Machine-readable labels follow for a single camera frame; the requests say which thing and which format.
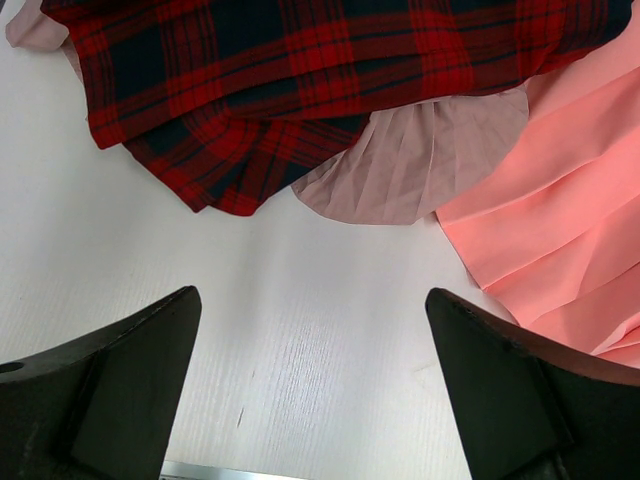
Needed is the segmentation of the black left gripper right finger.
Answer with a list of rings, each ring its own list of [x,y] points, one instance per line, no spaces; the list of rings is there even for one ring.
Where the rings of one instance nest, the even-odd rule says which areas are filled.
[[[472,478],[638,478],[637,369],[442,288],[425,310]]]

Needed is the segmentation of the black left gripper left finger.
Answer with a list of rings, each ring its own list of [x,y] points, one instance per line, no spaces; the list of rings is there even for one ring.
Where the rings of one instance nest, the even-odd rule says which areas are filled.
[[[1,366],[4,479],[157,479],[202,304],[183,287]]]

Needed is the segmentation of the red black plaid skirt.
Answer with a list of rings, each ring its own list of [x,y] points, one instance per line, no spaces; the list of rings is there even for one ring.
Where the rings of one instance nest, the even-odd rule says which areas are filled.
[[[580,60],[619,0],[45,1],[79,58],[98,147],[194,211],[249,216],[351,147],[371,113],[506,91]]]

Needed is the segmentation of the dusty pink ruffled garment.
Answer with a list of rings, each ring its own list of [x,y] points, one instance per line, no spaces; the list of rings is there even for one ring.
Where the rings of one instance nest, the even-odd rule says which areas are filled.
[[[411,225],[492,174],[528,118],[524,87],[374,112],[354,146],[291,189],[329,219]]]

